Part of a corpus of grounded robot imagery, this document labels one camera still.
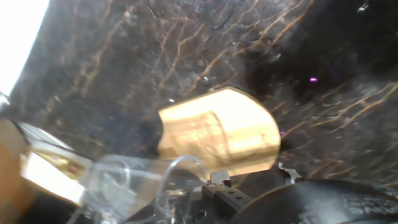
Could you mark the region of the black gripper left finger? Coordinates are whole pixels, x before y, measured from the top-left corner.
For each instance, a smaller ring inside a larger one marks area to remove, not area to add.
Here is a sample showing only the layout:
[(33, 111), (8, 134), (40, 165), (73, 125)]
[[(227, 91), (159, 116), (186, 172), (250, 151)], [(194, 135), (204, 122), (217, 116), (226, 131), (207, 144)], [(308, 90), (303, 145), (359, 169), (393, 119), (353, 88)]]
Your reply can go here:
[(252, 198), (242, 191), (221, 184), (207, 184), (201, 189), (204, 208), (210, 220), (230, 220)]

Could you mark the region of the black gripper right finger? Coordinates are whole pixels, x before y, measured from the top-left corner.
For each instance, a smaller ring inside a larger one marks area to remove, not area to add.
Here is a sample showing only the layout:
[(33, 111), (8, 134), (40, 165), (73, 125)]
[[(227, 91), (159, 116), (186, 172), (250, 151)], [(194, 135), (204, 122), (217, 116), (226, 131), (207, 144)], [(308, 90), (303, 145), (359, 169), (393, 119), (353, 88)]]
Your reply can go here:
[(348, 180), (308, 180), (262, 194), (229, 223), (397, 223), (397, 192)]

